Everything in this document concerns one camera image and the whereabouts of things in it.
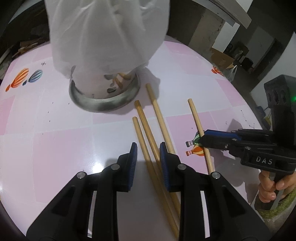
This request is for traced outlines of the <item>person right hand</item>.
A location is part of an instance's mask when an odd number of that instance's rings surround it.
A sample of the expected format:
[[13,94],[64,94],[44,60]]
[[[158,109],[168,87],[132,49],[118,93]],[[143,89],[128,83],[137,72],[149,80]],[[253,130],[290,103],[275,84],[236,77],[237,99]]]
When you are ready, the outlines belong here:
[[270,173],[262,170],[259,173],[260,184],[258,186],[258,197],[263,203],[269,203],[276,199],[275,191],[283,190],[281,199],[285,198],[295,189],[295,172],[292,175],[285,176],[278,182],[274,182],[269,178]]

